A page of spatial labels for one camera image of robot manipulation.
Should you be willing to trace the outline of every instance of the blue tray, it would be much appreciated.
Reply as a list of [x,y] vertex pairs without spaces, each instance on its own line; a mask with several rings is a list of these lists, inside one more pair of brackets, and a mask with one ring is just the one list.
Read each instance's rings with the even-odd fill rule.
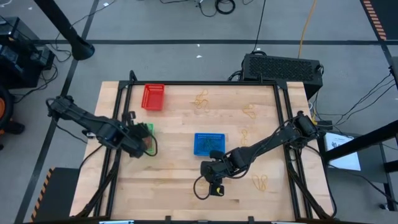
[[225,153],[225,135],[216,133],[195,133],[193,154],[196,156],[209,156],[212,150]]

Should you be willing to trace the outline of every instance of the wooden table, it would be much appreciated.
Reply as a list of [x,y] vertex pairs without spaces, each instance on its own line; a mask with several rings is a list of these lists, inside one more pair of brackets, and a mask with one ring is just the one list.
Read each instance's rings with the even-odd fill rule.
[[[302,110],[309,114],[302,83],[288,83],[293,114]],[[118,82],[103,82],[95,115],[112,117]],[[164,220],[239,220],[248,216],[260,220],[294,220],[283,147],[278,147],[252,164],[248,174],[238,180],[224,179],[225,196],[201,201],[193,194],[193,181],[200,175],[200,162],[209,158],[193,155],[195,133],[224,133],[226,150],[242,146],[242,130],[247,130],[247,145],[272,134],[279,126],[275,96],[271,86],[192,86],[167,85],[162,111],[141,108],[143,85],[134,85],[129,110],[135,111],[136,121],[154,123],[159,153],[130,158],[123,152],[113,203],[112,219]],[[208,94],[207,109],[194,104],[203,90]],[[287,119],[280,91],[284,119]],[[123,111],[122,100],[120,112]],[[243,113],[252,104],[256,118]],[[310,143],[317,148],[316,141]],[[89,140],[85,156],[99,146]],[[70,215],[77,214],[98,188],[104,152],[97,152],[83,166]],[[302,161],[309,191],[329,214],[333,213],[322,162],[309,149],[302,152]],[[258,190],[254,175],[267,176],[266,190]],[[199,181],[197,191],[206,195],[208,184]],[[301,216],[305,216],[302,195],[297,188]],[[101,214],[104,214],[108,192],[104,194]]]

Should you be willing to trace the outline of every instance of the red plastic basket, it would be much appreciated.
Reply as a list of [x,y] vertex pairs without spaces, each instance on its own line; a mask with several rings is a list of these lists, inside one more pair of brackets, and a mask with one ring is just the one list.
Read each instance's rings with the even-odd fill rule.
[[146,110],[162,110],[164,99],[163,84],[145,84],[141,107]]

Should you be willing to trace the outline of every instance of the white paper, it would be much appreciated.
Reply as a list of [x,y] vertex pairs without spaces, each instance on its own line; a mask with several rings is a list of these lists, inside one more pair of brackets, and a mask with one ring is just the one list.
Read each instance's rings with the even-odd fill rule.
[[[351,141],[352,139],[354,139],[354,138],[341,136],[339,134],[326,133],[326,135],[325,135],[326,150],[327,151],[332,150],[337,146],[340,146],[342,144],[345,144],[345,143]],[[332,160],[329,163],[338,168],[361,171],[361,165],[359,164],[358,153],[356,153],[356,152],[353,152],[347,156]]]

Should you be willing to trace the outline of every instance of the black stand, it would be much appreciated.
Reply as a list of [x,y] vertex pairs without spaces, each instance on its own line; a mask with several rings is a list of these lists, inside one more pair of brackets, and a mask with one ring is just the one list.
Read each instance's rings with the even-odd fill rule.
[[[325,150],[323,150],[322,152],[321,150],[321,153],[325,162],[328,163],[333,159],[347,156],[353,152],[358,152],[361,170],[363,169],[364,171],[364,173],[360,172],[359,174],[367,176],[370,181],[382,182],[384,184],[386,194],[391,198],[394,198],[394,191],[388,173],[398,171],[398,161],[386,162],[386,157],[381,144],[380,147],[377,146],[380,142],[391,138],[395,138],[398,143],[398,120],[355,138],[330,151],[325,152]],[[381,150],[381,159],[377,156],[377,150]],[[387,201],[387,207],[390,211],[398,211],[397,205],[393,202]]]
[[69,41],[74,59],[84,60],[90,58],[94,54],[94,47],[85,42],[77,34],[75,28],[72,27],[69,20],[54,0],[35,0],[35,2],[64,38]]

